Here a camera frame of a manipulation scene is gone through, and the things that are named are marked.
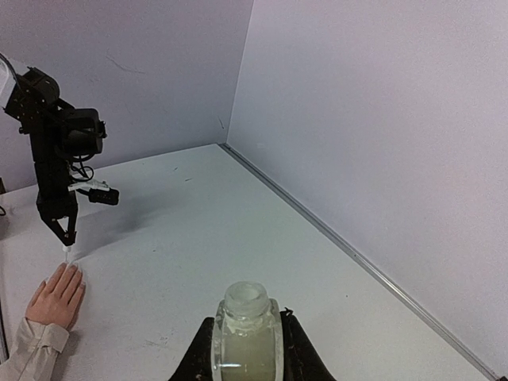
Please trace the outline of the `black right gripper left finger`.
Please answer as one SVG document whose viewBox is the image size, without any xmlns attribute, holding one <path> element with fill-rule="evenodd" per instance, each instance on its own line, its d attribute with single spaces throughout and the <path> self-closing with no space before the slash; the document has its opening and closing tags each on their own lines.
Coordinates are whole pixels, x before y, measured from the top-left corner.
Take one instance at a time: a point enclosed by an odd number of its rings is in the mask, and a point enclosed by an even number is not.
<svg viewBox="0 0 508 381">
<path fill-rule="evenodd" d="M 212 381 L 211 345 L 214 318 L 206 317 L 169 381 Z"/>
</svg>

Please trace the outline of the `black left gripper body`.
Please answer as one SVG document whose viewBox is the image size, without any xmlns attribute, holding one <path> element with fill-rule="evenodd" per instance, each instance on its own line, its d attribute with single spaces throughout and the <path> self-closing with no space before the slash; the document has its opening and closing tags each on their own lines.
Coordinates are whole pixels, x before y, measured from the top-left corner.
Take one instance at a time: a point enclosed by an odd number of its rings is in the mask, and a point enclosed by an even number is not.
<svg viewBox="0 0 508 381">
<path fill-rule="evenodd" d="M 37 210 L 44 222 L 57 221 L 67 217 L 76 221 L 78 217 L 78 202 L 75 192 L 68 192 L 64 196 L 57 196 L 54 199 L 37 195 Z"/>
</svg>

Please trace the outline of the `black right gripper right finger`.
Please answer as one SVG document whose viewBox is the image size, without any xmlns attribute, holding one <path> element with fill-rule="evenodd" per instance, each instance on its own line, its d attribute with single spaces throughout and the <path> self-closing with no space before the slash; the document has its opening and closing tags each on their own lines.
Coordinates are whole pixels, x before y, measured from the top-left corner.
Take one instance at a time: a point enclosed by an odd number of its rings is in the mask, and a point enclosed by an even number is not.
<svg viewBox="0 0 508 381">
<path fill-rule="evenodd" d="M 283 327 L 283 380 L 336 381 L 311 343 L 294 312 L 280 312 Z"/>
</svg>

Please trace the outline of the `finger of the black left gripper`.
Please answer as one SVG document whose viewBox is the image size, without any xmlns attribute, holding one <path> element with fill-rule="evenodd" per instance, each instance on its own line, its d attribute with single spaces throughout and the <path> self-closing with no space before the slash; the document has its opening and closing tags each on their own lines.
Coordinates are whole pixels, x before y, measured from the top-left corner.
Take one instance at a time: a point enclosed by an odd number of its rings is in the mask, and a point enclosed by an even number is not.
<svg viewBox="0 0 508 381">
<path fill-rule="evenodd" d="M 64 233 L 64 245 L 72 246 L 75 243 L 76 239 L 76 222 L 77 222 L 77 214 L 72 214 L 68 217 L 67 221 L 67 230 Z"/>
<path fill-rule="evenodd" d="M 58 238 L 61 244 L 65 247 L 68 246 L 68 232 L 62 227 L 57 219 L 51 217 L 42 217 L 41 220 L 46 226 L 52 231 L 52 233 Z"/>
</svg>

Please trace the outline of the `clear nail polish bottle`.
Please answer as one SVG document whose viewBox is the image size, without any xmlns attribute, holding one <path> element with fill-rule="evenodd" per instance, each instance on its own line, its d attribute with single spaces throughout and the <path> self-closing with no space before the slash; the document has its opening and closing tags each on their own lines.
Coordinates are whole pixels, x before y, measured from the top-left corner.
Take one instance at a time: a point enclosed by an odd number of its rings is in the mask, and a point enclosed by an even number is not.
<svg viewBox="0 0 508 381">
<path fill-rule="evenodd" d="M 214 380 L 283 379 L 283 325 L 279 304 L 264 286 L 237 282 L 219 303 L 211 339 Z"/>
</svg>

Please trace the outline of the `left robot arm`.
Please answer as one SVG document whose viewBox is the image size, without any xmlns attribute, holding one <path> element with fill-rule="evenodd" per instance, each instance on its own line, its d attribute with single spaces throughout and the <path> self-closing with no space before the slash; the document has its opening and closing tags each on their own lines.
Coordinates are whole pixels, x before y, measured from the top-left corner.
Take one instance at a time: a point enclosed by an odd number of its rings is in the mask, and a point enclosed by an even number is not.
<svg viewBox="0 0 508 381">
<path fill-rule="evenodd" d="M 77 196 L 116 206 L 119 192 L 94 177 L 86 162 L 102 153 L 106 125 L 93 108 L 75 108 L 60 97 L 57 82 L 35 67 L 18 74 L 1 58 L 1 108 L 29 136 L 40 219 L 66 249 L 75 244 Z"/>
</svg>

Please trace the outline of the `beige sleeved forearm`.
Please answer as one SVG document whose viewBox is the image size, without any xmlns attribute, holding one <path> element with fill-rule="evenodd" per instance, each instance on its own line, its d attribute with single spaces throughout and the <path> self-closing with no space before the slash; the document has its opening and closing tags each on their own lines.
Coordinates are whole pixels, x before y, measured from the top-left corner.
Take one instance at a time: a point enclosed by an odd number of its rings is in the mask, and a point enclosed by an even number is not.
<svg viewBox="0 0 508 381">
<path fill-rule="evenodd" d="M 57 324 L 43 325 L 24 317 L 17 328 L 10 357 L 1 365 L 1 380 L 50 380 L 69 336 Z"/>
</svg>

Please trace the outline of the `mannequin hand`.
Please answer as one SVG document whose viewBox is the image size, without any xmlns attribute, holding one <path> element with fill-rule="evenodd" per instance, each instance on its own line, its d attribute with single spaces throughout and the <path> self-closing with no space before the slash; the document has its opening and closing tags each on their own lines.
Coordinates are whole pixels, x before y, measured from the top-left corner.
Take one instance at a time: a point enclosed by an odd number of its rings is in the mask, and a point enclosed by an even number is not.
<svg viewBox="0 0 508 381">
<path fill-rule="evenodd" d="M 76 264 L 62 263 L 35 291 L 25 318 L 42 325 L 58 325 L 70 331 L 77 322 L 86 285 Z"/>
</svg>

